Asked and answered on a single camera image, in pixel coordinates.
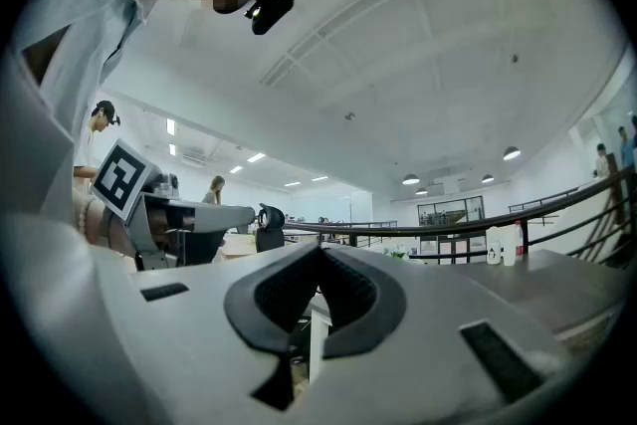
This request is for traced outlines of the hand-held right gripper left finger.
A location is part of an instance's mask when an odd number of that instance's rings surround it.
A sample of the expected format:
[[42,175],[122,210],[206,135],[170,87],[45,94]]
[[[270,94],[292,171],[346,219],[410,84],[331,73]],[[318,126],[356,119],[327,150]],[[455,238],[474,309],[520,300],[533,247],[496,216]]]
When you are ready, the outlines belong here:
[[228,322],[244,277],[317,252],[288,246],[234,262],[131,273],[97,249],[106,328],[97,354],[97,414],[107,425],[321,425],[319,395],[293,399],[289,351],[256,349]]

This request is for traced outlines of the white mug with dark print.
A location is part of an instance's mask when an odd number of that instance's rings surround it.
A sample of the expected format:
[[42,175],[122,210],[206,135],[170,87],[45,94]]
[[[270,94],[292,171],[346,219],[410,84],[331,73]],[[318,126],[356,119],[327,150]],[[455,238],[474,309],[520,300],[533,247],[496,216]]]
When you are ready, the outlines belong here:
[[491,227],[486,231],[486,261],[489,265],[499,265],[502,262],[500,231],[501,229],[498,227]]

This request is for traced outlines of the plain white cup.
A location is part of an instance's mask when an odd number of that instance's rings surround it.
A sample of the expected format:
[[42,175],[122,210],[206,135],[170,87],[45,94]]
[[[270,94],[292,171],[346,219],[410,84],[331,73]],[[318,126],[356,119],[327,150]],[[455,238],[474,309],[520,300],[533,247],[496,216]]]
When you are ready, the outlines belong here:
[[511,267],[516,262],[518,241],[518,228],[515,225],[509,225],[500,230],[502,263],[506,267]]

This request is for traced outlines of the black metal railing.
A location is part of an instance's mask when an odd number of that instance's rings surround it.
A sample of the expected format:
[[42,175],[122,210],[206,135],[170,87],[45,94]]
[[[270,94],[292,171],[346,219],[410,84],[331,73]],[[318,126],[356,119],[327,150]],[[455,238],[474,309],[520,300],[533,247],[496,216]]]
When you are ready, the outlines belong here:
[[468,264],[486,260],[486,231],[522,222],[525,254],[550,250],[610,267],[625,267],[637,254],[637,173],[606,179],[511,207],[506,215],[434,227],[404,227],[394,221],[297,224],[285,229],[288,244],[318,241],[383,253],[403,243],[409,260],[425,264]]

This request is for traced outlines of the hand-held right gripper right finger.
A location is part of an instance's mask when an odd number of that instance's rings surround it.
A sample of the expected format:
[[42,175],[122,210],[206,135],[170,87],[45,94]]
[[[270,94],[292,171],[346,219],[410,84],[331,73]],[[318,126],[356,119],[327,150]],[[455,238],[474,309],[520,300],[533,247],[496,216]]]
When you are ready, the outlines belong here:
[[558,306],[556,270],[524,261],[420,265],[347,247],[314,246],[369,279],[385,277],[380,304],[402,319],[376,339],[374,314],[332,335],[371,351],[326,357],[308,390],[311,425],[524,425],[581,373],[562,335],[581,324]]

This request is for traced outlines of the black office chair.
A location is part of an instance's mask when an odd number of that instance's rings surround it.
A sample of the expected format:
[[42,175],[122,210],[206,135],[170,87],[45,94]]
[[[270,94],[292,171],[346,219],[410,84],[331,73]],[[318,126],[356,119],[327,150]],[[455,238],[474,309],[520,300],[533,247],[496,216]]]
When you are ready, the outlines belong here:
[[257,217],[258,228],[255,232],[255,246],[258,253],[285,246],[283,226],[285,214],[278,208],[264,203]]

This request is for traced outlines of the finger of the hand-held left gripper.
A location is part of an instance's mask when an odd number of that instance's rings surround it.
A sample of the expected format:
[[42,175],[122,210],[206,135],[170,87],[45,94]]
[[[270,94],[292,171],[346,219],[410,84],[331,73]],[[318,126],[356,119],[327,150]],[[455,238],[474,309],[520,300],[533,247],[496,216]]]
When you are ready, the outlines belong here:
[[228,231],[247,227],[255,220],[252,207],[226,205],[197,205],[194,214],[194,233]]

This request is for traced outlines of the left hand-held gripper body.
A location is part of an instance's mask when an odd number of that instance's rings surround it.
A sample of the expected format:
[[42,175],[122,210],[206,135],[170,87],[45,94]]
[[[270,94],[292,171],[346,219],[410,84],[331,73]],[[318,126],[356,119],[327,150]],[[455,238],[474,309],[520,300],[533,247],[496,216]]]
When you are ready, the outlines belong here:
[[180,199],[176,175],[163,172],[120,139],[101,164],[92,190],[125,225],[139,270],[185,265],[187,232],[173,231],[170,247],[161,250],[151,238],[146,216],[151,208],[178,207],[194,211]]

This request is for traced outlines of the person's left forearm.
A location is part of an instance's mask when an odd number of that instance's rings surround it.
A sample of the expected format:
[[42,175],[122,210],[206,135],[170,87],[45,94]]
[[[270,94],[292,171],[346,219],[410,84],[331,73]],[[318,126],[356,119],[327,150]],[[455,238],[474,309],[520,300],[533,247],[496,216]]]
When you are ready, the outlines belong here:
[[85,195],[72,189],[74,222],[77,230],[91,244],[109,248],[122,257],[134,258],[127,229],[95,195]]

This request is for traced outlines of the person's left hand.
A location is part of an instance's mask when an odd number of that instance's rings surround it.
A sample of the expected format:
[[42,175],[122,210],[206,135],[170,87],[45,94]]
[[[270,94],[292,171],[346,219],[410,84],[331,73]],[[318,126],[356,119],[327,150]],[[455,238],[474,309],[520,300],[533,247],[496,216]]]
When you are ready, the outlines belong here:
[[173,231],[192,232],[194,230],[194,211],[185,208],[151,208],[147,213],[148,228],[157,248],[170,247]]

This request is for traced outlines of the person's light blue shirt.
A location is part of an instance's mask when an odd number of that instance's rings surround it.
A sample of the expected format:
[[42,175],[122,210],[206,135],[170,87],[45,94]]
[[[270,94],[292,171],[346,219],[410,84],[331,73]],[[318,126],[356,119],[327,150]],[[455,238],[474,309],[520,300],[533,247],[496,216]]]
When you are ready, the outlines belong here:
[[28,0],[0,55],[0,215],[71,216],[90,101],[154,0]]

